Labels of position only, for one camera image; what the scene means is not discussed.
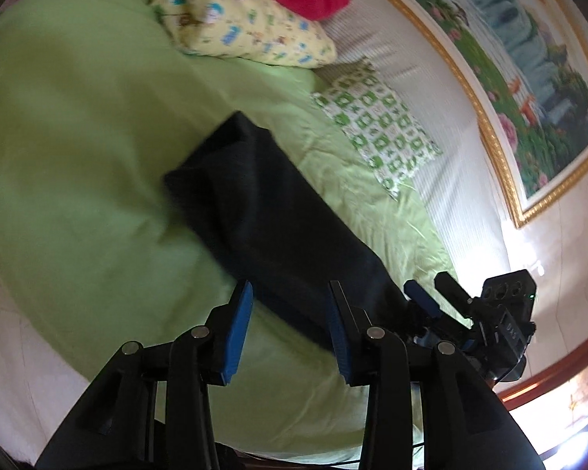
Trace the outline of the gold framed landscape painting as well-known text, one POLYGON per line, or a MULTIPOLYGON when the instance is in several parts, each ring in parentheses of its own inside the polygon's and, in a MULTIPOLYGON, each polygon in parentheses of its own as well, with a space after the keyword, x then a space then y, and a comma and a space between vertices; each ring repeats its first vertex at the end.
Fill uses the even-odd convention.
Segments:
POLYGON ((588 173, 588 23, 570 0, 388 0, 443 57, 523 226, 588 173))

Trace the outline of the green white patterned pillow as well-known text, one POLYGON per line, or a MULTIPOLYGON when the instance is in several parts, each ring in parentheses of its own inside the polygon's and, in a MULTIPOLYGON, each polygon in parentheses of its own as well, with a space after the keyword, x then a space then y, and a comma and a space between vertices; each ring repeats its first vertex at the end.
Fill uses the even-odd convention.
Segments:
POLYGON ((345 135, 381 187, 399 199, 418 170, 443 155, 436 141, 367 58, 346 68, 313 102, 345 135))

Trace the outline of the red wooden window frame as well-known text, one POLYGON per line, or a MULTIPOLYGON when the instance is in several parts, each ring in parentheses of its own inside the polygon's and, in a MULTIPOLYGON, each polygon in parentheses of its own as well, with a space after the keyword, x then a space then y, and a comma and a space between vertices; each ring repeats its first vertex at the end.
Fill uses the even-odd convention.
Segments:
POLYGON ((534 377, 495 388, 548 469, 588 455, 588 340, 534 377))

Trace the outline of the green bed sheet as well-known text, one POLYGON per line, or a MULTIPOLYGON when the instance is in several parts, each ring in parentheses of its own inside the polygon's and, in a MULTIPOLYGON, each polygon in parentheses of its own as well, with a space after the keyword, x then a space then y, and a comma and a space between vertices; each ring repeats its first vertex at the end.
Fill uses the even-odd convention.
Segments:
POLYGON ((21 0, 0 16, 0 280, 93 378, 120 344, 173 340, 233 280, 163 187, 233 112, 267 128, 392 279, 447 250, 413 188, 391 199, 314 104, 314 72, 176 51, 147 0, 21 0))

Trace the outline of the black fleece pants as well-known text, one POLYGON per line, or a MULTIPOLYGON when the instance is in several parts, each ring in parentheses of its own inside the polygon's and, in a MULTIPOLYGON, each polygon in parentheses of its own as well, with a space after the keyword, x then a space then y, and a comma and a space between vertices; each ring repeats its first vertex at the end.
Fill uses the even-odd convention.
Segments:
POLYGON ((406 299, 380 258, 323 201, 272 134, 235 112, 163 184, 215 260, 289 326, 331 349, 339 281, 377 326, 406 334, 406 299))

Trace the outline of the yellow cartoon print pillow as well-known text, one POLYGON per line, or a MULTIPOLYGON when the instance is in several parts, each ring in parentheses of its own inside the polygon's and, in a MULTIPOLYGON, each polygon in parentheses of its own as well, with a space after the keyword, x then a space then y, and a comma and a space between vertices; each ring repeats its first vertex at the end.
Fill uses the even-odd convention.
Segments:
POLYGON ((152 7, 184 54, 306 69, 338 57, 322 24, 276 0, 152 0, 152 7))

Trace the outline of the white striped mattress cover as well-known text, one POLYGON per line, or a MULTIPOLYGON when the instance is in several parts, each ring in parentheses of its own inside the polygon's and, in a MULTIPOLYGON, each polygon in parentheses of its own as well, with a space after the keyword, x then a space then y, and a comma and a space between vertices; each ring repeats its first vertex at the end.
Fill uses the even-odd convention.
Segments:
POLYGON ((442 155, 413 184, 444 243, 458 281, 472 295, 510 263, 476 112, 425 36, 388 0, 350 0, 323 23, 338 59, 319 69, 332 82, 361 58, 372 62, 442 155))

